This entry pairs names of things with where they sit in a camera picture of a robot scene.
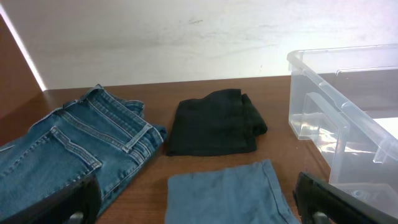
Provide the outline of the small blue denim cloth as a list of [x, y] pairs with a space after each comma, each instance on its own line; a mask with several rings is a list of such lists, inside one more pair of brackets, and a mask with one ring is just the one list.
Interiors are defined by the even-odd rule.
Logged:
[[298, 223], [270, 160], [168, 180], [167, 224]]

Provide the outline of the black folded garment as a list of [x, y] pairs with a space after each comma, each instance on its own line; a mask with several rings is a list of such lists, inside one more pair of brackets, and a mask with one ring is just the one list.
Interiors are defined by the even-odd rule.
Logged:
[[178, 104], [168, 156], [224, 156], [257, 149], [267, 124], [247, 94], [225, 89]]

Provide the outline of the clear plastic storage bin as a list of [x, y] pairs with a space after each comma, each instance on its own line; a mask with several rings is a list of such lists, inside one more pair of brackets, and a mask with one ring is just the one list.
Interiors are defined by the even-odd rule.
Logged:
[[397, 216], [397, 46], [287, 55], [289, 124], [311, 140], [334, 187]]

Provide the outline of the dark blue folded jeans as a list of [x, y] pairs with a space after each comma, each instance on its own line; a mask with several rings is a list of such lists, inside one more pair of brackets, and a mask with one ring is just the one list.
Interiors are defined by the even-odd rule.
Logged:
[[93, 174], [105, 211], [167, 137], [144, 104], [96, 85], [1, 147], [1, 218], [7, 219]]

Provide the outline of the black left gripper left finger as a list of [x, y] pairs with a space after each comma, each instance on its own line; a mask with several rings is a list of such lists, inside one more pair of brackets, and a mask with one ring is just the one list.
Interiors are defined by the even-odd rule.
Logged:
[[97, 220], [101, 191], [94, 174], [1, 221], [1, 224], [82, 223]]

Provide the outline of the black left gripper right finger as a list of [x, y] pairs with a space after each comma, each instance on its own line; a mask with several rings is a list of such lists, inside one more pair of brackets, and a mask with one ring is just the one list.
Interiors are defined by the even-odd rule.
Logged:
[[397, 219], [344, 193], [308, 172], [300, 172], [293, 191], [304, 224], [397, 224]]

